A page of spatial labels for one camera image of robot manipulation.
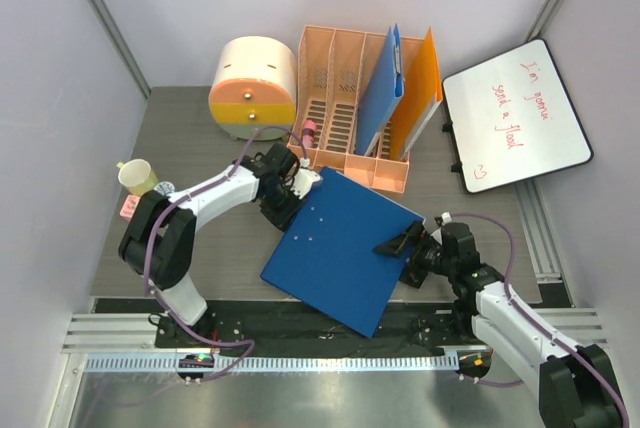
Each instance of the whiteboard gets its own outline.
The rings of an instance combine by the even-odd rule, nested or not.
[[[453,75],[443,87],[471,193],[593,157],[543,40]]]

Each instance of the red handwritten text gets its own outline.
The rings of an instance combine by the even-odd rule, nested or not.
[[[533,96],[530,96],[529,98],[527,98],[526,96],[523,97],[525,100],[527,101],[533,101],[535,100],[536,102],[536,106],[538,107],[538,110],[540,110],[540,116],[542,117],[543,120],[548,120],[549,119],[549,109],[547,108],[547,104],[545,103],[544,99],[542,98],[542,93],[538,92],[536,94],[534,94]]]
[[[509,116],[509,109],[507,105],[511,103],[511,100],[507,98],[507,95],[504,93],[504,87],[502,85],[498,85],[497,88],[495,86],[492,86],[491,89],[493,90],[493,94],[498,101],[498,108],[502,110],[502,119],[504,120]]]
[[[504,128],[498,128],[497,126],[494,127],[495,131],[500,131],[502,133],[504,133],[504,139],[507,142],[507,147],[510,150],[511,148],[517,148],[519,146],[524,146],[524,143],[518,143],[518,141],[516,140],[516,133],[519,131],[522,131],[522,128],[520,128],[520,125],[510,125],[508,127],[504,127]]]
[[[473,170],[473,175],[476,177],[476,180],[482,180],[487,174],[484,170],[484,165],[478,165],[478,168]]]
[[[538,64],[534,61],[529,65],[525,65],[524,63],[520,63],[520,66],[529,72],[529,78],[531,79],[531,83],[535,83],[538,81],[538,72],[540,72],[540,68],[538,68]]]

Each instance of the metal floor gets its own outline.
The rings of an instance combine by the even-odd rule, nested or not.
[[[515,379],[501,360],[494,365],[490,379]],[[114,406],[144,400],[175,380],[85,374],[70,427],[544,428],[526,387],[478,386],[435,371],[235,375],[175,386],[134,408]]]

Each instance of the small pink object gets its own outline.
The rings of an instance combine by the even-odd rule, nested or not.
[[[313,138],[316,136],[316,124],[307,120],[302,125],[302,144],[305,148],[313,148]]]
[[[140,201],[140,197],[136,195],[129,195],[127,199],[124,200],[124,205],[122,205],[122,209],[120,210],[120,216],[123,217],[127,221],[131,221],[133,217],[133,213],[136,211],[138,207],[138,201]]]

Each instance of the round storage box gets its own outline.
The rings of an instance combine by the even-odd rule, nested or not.
[[[234,138],[248,139],[266,125],[291,129],[296,118],[296,57],[272,38],[245,36],[222,49],[209,93],[216,122]],[[285,135],[268,129],[259,140]]]

